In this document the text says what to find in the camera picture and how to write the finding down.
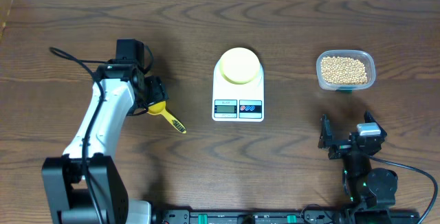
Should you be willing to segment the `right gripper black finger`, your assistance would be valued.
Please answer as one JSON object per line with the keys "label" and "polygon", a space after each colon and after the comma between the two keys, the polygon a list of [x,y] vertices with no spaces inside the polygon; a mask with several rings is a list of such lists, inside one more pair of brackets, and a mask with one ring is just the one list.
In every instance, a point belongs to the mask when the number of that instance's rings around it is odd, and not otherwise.
{"label": "right gripper black finger", "polygon": [[377,123],[377,121],[372,116],[370,111],[365,111],[365,113],[364,113],[364,122],[365,123]]}
{"label": "right gripper black finger", "polygon": [[321,119],[321,132],[318,142],[318,148],[329,148],[333,142],[333,132],[331,130],[330,121],[324,114]]}

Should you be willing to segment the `yellow measuring scoop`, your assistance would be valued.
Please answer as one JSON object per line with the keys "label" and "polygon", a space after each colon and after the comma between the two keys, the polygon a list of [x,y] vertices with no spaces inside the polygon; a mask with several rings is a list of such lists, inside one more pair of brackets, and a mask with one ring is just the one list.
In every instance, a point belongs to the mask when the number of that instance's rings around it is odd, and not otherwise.
{"label": "yellow measuring scoop", "polygon": [[185,134],[187,132],[186,127],[171,112],[168,111],[165,101],[151,105],[148,108],[147,113],[150,115],[161,115],[180,133]]}

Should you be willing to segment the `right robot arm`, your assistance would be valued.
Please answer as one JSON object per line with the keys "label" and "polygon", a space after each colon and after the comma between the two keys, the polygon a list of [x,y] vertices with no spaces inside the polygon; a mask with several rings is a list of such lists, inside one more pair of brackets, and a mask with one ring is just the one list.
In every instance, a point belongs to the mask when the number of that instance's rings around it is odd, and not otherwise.
{"label": "right robot arm", "polygon": [[328,150],[329,159],[343,163],[344,191],[351,199],[335,215],[336,223],[390,223],[388,208],[395,205],[397,174],[385,168],[373,168],[371,157],[382,149],[387,132],[367,111],[364,122],[346,139],[336,139],[326,115],[320,119],[319,148]]}

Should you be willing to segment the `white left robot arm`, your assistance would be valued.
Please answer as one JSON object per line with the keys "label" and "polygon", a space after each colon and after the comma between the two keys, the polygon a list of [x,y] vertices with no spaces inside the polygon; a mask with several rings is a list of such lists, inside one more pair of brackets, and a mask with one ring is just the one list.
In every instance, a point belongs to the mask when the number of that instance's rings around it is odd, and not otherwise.
{"label": "white left robot arm", "polygon": [[119,39],[115,58],[89,74],[91,102],[71,143],[41,168],[53,223],[151,223],[152,206],[130,199],[113,161],[126,117],[141,115],[168,95],[149,76],[145,53],[135,39]]}

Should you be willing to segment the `white digital kitchen scale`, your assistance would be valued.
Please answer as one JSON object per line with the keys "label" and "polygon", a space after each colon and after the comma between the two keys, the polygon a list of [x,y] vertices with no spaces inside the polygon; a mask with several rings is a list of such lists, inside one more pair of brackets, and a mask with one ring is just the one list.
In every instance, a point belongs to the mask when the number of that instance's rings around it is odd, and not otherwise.
{"label": "white digital kitchen scale", "polygon": [[262,122],[265,118],[264,71],[245,84],[234,84],[221,73],[221,60],[215,65],[212,90],[212,119],[218,122]]}

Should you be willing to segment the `yellow plastic bowl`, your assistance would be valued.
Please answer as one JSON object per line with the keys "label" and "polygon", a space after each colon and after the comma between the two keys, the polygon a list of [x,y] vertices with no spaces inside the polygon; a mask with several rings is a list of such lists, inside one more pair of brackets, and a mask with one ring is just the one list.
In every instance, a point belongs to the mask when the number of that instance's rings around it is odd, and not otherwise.
{"label": "yellow plastic bowl", "polygon": [[250,49],[235,47],[226,51],[219,60],[221,76],[235,85],[247,84],[255,79],[261,64]]}

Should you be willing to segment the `green tape strip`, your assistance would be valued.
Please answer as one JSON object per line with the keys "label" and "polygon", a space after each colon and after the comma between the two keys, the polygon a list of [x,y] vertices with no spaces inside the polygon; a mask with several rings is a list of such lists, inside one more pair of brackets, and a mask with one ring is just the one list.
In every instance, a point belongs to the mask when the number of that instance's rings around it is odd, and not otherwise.
{"label": "green tape strip", "polygon": [[344,93],[344,94],[350,94],[350,93],[352,93],[352,90],[342,89],[342,90],[337,90],[337,92]]}

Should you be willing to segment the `clear plastic container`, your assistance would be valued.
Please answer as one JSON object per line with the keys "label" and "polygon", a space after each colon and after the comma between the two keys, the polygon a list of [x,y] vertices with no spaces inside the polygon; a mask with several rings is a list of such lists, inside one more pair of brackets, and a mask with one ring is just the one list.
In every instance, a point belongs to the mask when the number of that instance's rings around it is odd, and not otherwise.
{"label": "clear plastic container", "polygon": [[320,87],[330,91],[368,89],[377,76],[373,57],[351,49],[323,52],[316,61],[316,74]]}

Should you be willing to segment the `soybeans in container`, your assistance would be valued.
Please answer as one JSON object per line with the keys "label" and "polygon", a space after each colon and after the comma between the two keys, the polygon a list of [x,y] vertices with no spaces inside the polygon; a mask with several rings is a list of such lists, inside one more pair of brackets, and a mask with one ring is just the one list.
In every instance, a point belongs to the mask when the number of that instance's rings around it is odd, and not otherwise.
{"label": "soybeans in container", "polygon": [[335,85],[363,85],[367,83],[366,66],[358,59],[325,56],[321,62],[323,79]]}

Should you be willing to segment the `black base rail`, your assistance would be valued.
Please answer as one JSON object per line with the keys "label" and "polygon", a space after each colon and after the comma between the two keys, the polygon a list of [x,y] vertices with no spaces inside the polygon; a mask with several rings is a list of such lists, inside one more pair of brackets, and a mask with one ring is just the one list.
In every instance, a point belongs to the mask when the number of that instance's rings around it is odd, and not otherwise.
{"label": "black base rail", "polygon": [[339,211],[306,209],[293,212],[197,212],[162,210],[153,213],[152,224],[347,224],[347,223],[417,223],[419,215],[410,211],[368,211],[353,216]]}

